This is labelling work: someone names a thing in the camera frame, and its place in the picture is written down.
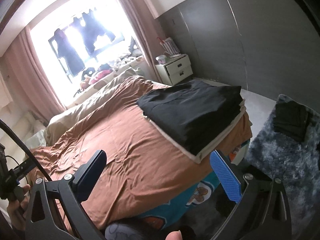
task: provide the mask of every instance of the shaggy rug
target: shaggy rug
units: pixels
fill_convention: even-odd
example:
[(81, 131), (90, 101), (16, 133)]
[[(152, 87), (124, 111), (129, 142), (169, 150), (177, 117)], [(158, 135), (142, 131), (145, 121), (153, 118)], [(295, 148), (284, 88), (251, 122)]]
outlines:
[[(286, 95), (279, 95), (277, 104), (292, 101)], [(320, 201), (319, 152), (320, 115), (306, 107), (309, 124), (304, 142), (273, 130), (275, 109), (264, 127), (252, 141), (247, 161), (271, 178), (282, 179), (288, 196), (292, 236), (296, 239), (312, 219), (313, 205)]]
[[(292, 99), (280, 95), (277, 104)], [(320, 141), (320, 115), (307, 107), (309, 124), (305, 141), (298, 143), (292, 138), (273, 130), (275, 109), (271, 112), (262, 130), (251, 142), (246, 160), (271, 178), (282, 179), (289, 200), (292, 239), (296, 239), (312, 219), (313, 205), (320, 202), (319, 152), (316, 147)], [(190, 209), (174, 225), (166, 228), (168, 232), (178, 230), (181, 225), (193, 228), (197, 239), (209, 240), (225, 221), (216, 210), (219, 196), (218, 187), (208, 200)]]

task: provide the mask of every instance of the drawer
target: drawer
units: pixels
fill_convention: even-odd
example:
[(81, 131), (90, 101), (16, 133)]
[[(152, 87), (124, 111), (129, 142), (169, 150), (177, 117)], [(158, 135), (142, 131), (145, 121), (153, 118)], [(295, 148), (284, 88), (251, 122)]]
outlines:
[(166, 68), (169, 73), (169, 76), (171, 76), (171, 75), (181, 71), (183, 68), (188, 67), (190, 65), (191, 65), (191, 63), (190, 63), (189, 57), (188, 57), (188, 55), (186, 55), (185, 57), (167, 65)]
[(184, 80), (186, 77), (188, 77), (192, 74), (193, 74), (193, 72), (192, 72), (191, 65), (181, 69), (179, 72), (176, 72), (170, 76), (170, 80), (172, 82), (172, 85), (179, 83), (180, 81)]

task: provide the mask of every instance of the pink curtain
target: pink curtain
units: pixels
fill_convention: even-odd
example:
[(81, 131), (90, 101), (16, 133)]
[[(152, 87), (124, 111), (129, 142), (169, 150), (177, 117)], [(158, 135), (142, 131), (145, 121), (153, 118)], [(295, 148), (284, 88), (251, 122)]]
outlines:
[(12, 89), (38, 118), (48, 123), (53, 116), (66, 110), (40, 64), (29, 26), (14, 39), (3, 58)]
[(153, 18), (144, 0), (119, 0), (119, 2), (135, 31), (143, 56), (154, 74), (154, 80), (161, 82), (155, 67), (155, 58), (164, 53), (163, 47), (157, 40), (157, 37), (165, 37), (160, 24)]

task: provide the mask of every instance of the blue gripper pad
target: blue gripper pad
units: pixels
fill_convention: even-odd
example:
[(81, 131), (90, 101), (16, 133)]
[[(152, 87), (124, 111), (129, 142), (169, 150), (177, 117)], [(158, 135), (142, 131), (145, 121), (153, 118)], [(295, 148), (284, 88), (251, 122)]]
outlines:
[(238, 204), (242, 196), (241, 184), (217, 151), (210, 154), (210, 165), (228, 198)]

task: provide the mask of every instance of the nightstand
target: nightstand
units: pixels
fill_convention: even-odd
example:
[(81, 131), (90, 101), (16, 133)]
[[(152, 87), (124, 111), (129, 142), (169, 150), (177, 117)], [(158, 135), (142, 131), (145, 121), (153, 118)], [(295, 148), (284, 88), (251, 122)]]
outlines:
[(172, 58), (166, 64), (156, 65), (156, 68), (162, 79), (162, 83), (169, 86), (174, 86), (193, 74), (190, 59), (187, 54)]

